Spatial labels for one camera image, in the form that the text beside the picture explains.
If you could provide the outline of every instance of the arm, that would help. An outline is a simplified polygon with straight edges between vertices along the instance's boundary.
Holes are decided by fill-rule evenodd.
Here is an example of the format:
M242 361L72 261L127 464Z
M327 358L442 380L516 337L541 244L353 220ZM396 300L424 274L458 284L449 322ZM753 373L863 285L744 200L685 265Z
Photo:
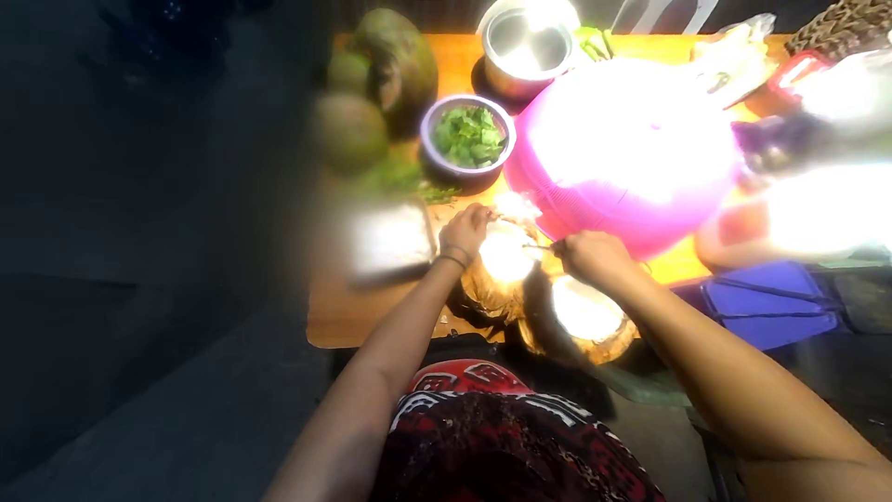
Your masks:
M442 253L469 263L486 236L488 216L479 204L459 212L440 232ZM393 407L418 370L463 270L453 260L437 260L372 330L304 427L267 492L268 502L368 498Z
M892 464L849 423L770 357L656 283L618 238L583 232L557 244L556 252L568 272L597 285L649 327L648 342L710 427L740 457L762 463L745 471L755 475L752 484L765 480L765 471L778 472L778 464L766 469L766 462L786 463L790 476L781 477L788 481L813 482L819 481L814 472L842 472L833 466L846 463L848 471L866 468L892 490ZM787 484L784 489L797 489Z

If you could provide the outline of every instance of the wrist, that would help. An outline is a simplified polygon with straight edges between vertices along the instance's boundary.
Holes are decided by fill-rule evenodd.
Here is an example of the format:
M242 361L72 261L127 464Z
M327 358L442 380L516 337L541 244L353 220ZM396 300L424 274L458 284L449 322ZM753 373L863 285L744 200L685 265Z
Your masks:
M437 273L454 275L456 279L460 277L466 269L465 262L461 259L444 253L440 253L439 256L434 258L434 264L431 266L432 272L437 271Z
M447 244L446 246L443 246L440 250L440 255L459 260L463 265L465 265L465 268L470 266L471 262L474 261L474 257L469 254L469 250L465 250L464 248L455 246L454 244Z

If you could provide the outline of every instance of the red patterned cloth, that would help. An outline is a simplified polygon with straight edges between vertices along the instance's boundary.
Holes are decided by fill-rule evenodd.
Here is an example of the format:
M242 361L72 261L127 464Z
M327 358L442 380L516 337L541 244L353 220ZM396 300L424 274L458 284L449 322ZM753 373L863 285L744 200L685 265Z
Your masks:
M591 413L470 359L416 374L397 406L371 499L665 500Z

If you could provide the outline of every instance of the left hand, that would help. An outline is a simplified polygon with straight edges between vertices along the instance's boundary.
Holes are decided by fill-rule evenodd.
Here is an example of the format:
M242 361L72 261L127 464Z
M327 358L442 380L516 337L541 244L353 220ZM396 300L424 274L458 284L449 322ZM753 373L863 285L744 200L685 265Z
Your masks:
M486 224L493 218L492 210L477 203L459 211L440 230L440 254L458 259L468 266L486 239Z

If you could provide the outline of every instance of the green coconut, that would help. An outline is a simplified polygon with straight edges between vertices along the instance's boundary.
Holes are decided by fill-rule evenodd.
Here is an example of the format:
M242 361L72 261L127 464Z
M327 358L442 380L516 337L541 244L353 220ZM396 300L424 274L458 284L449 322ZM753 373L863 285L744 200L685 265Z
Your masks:
M357 96L369 96L371 90L372 60L365 55L339 51L328 62L328 89L349 92Z
M366 98L324 95L316 103L316 115L318 151L336 172L359 174L387 155L387 123Z
M379 8L363 16L348 48L371 56L377 98L391 131L417 133L439 83L434 53L424 36L401 14Z

